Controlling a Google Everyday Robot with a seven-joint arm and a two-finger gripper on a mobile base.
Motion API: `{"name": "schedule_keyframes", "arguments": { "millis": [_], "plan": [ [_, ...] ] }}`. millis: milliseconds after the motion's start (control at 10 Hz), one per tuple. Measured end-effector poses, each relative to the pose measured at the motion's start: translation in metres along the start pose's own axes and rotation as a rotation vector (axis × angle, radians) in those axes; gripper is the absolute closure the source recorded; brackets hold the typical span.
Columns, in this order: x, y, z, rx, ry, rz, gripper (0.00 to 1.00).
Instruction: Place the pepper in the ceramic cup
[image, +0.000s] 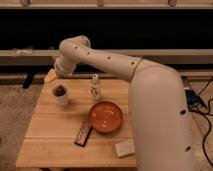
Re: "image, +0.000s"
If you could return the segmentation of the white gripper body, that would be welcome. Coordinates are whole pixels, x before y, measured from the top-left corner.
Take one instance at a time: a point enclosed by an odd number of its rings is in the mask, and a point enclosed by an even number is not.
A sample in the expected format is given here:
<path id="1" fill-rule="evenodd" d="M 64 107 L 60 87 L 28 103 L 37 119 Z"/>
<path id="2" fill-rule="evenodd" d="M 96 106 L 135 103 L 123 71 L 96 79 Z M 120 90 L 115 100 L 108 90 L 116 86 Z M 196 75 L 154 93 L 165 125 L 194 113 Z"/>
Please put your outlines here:
<path id="1" fill-rule="evenodd" d="M 73 61 L 66 60 L 64 57 L 59 57 L 55 60 L 55 71 L 62 77 L 71 76 L 76 68 L 76 64 Z"/>

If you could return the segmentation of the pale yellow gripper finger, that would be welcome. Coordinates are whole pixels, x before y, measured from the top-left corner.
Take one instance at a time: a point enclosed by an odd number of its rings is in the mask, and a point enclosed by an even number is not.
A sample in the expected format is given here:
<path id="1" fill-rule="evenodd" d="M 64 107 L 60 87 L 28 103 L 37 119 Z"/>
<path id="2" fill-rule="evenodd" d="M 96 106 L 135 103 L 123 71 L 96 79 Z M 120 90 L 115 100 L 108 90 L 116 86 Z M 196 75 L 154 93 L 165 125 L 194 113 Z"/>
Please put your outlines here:
<path id="1" fill-rule="evenodd" d="M 44 83 L 50 83 L 57 78 L 57 72 L 54 69 L 50 69 L 44 78 Z"/>

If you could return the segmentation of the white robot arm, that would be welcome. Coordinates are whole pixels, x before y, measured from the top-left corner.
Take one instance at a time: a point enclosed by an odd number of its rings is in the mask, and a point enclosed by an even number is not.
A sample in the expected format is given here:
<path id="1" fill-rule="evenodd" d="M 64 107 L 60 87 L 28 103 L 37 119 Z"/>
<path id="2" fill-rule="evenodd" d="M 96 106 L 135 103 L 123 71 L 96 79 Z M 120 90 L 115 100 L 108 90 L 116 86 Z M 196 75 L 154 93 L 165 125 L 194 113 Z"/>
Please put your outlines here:
<path id="1" fill-rule="evenodd" d="M 67 76 L 80 62 L 129 83 L 128 106 L 138 171 L 195 171 L 184 85 L 173 68 L 95 50 L 81 35 L 60 42 L 55 71 Z"/>

